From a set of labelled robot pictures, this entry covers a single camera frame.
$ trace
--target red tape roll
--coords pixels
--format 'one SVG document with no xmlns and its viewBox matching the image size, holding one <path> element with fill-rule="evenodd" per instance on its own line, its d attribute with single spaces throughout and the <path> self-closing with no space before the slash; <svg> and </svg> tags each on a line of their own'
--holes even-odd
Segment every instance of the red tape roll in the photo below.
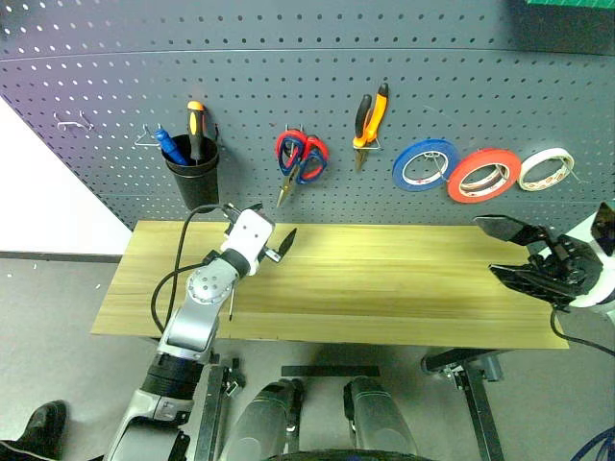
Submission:
<svg viewBox="0 0 615 461">
<path fill-rule="evenodd" d="M 484 166 L 494 171 L 476 182 L 464 181 Z M 521 160 L 505 149 L 480 149 L 463 159 L 449 178 L 449 195 L 463 204 L 477 204 L 506 192 L 521 173 Z"/>
</svg>

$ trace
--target black shoe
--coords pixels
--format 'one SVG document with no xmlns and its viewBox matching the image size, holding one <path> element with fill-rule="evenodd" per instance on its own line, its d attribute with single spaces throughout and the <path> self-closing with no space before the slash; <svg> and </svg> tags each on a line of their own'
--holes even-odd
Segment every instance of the black shoe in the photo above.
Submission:
<svg viewBox="0 0 615 461">
<path fill-rule="evenodd" d="M 23 435 L 8 445 L 46 458 L 60 458 L 60 444 L 66 404 L 61 400 L 50 401 L 35 410 Z"/>
</svg>

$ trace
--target gray floor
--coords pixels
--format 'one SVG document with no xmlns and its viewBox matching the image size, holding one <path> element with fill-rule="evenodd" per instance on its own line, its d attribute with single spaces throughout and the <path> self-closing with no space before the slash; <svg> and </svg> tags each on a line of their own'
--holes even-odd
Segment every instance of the gray floor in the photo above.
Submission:
<svg viewBox="0 0 615 461">
<path fill-rule="evenodd" d="M 0 259 L 0 438 L 18 437 L 41 403 L 64 399 L 71 416 L 63 459 L 104 452 L 155 349 L 144 339 L 88 333 L 114 270 L 112 264 Z M 615 345 L 615 329 L 597 315 L 575 312 L 563 323 L 570 332 Z M 480 459 L 463 395 L 442 377 L 419 371 L 425 348 L 224 340 L 216 351 L 240 357 L 248 380 L 230 403 L 229 422 L 280 377 L 282 365 L 379 365 L 421 454 Z M 507 461 L 570 459 L 615 423 L 615 362 L 606 354 L 572 345 L 569 351 L 507 352 L 501 362 L 505 380 L 487 384 L 487 391 Z M 349 446 L 341 399 L 347 380 L 306 381 L 302 449 Z M 197 410 L 190 426 L 199 418 Z"/>
</svg>

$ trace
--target wooden table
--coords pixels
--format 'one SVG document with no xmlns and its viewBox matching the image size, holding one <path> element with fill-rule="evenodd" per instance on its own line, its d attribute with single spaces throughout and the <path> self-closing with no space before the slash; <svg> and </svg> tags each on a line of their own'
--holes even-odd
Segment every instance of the wooden table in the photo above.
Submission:
<svg viewBox="0 0 615 461">
<path fill-rule="evenodd" d="M 140 221 L 92 327 L 159 336 L 150 298 L 173 269 L 181 222 Z M 226 223 L 192 223 L 182 265 L 218 250 Z M 223 306 L 218 337 L 493 349 L 565 349 L 547 303 L 505 288 L 490 262 L 524 263 L 527 251 L 469 226 L 278 224 L 277 248 L 299 228 L 281 264 L 266 259 Z M 176 307 L 185 295 L 182 274 Z M 159 313 L 171 283 L 160 292 Z"/>
</svg>

